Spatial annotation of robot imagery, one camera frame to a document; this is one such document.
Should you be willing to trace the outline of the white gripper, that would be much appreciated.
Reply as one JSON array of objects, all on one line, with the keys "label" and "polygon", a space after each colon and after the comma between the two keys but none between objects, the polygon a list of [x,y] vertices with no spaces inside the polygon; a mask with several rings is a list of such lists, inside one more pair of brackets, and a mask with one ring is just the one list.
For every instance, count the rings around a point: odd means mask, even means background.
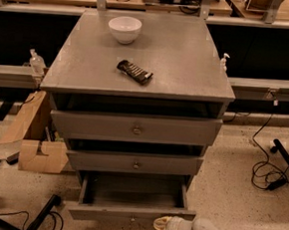
[{"label": "white gripper", "polygon": [[191,221],[178,218],[178,216],[172,218],[162,216],[152,223],[155,230],[192,230],[192,225]]}]

